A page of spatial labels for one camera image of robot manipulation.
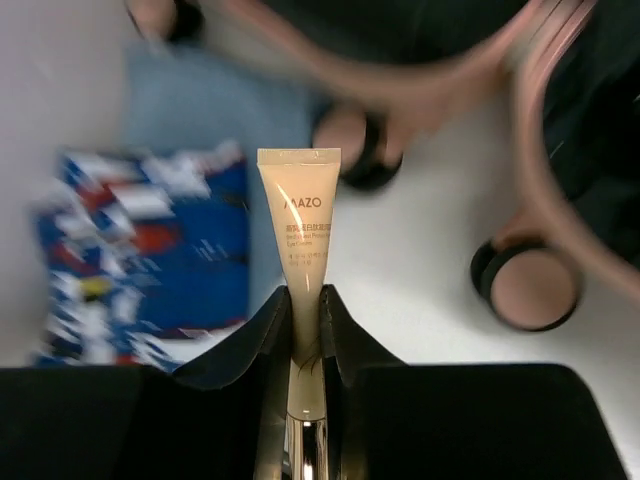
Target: folded clothing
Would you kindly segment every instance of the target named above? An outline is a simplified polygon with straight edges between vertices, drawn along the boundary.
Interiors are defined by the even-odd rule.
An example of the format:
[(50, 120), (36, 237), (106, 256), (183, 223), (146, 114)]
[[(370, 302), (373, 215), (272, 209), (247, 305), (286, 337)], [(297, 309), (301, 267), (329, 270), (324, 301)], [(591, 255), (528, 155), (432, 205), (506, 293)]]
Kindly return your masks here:
[(246, 161), (237, 143), (61, 158), (53, 192), (34, 209), (51, 291), (36, 364), (171, 371), (246, 320)]

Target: cosmetic tube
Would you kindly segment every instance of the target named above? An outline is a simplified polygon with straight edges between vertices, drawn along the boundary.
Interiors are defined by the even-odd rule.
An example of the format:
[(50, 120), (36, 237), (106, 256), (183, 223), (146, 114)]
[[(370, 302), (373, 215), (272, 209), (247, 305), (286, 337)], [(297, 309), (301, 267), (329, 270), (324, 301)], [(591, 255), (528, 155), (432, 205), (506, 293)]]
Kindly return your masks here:
[(293, 313), (287, 406), (293, 480), (328, 480), (319, 302), (340, 160), (340, 149), (258, 150)]

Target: white floor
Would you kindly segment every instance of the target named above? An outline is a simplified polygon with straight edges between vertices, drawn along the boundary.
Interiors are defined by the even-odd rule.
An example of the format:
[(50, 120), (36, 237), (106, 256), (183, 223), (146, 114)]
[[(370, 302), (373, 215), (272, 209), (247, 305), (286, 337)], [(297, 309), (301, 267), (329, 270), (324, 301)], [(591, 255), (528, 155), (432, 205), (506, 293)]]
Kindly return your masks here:
[[(126, 21), (116, 18), (111, 2), (93, 3), (105, 12), (114, 9), (109, 10), (113, 22)], [(79, 2), (65, 5), (68, 11), (80, 8)], [(235, 29), (216, 23), (214, 43), (264, 63), (268, 55), (260, 42), (239, 41)], [(86, 53), (90, 62), (93, 54)], [(115, 45), (109, 58), (115, 65)], [(278, 57), (270, 64), (282, 69), (286, 62)], [(640, 311), (591, 281), (569, 323), (526, 335), (499, 324), (472, 292), (472, 255), (517, 205), (507, 112), (507, 101), (496, 99), (436, 137), (421, 139), (407, 154), (397, 182), (375, 198), (340, 191), (328, 281), (354, 318), (407, 362), (542, 361), (574, 368), (591, 386), (628, 471), (640, 479)], [(54, 133), (56, 142), (67, 138)], [(73, 136), (69, 140), (77, 143)], [(38, 168), (41, 177), (48, 175)], [(14, 197), (15, 216), (23, 215), (23, 201)], [(16, 320), (0, 336), (0, 365), (19, 361), (25, 342), (40, 328), (41, 322)]]

